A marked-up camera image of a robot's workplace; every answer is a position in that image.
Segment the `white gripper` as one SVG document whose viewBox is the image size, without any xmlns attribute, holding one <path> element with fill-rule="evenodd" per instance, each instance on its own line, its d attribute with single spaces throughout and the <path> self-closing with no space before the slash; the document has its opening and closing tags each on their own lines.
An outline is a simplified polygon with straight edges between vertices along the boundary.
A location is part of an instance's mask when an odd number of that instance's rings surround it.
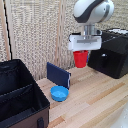
<svg viewBox="0 0 128 128">
<path fill-rule="evenodd" d="M 71 51 L 97 50 L 101 48 L 102 39 L 100 36 L 70 35 L 68 49 Z"/>
</svg>

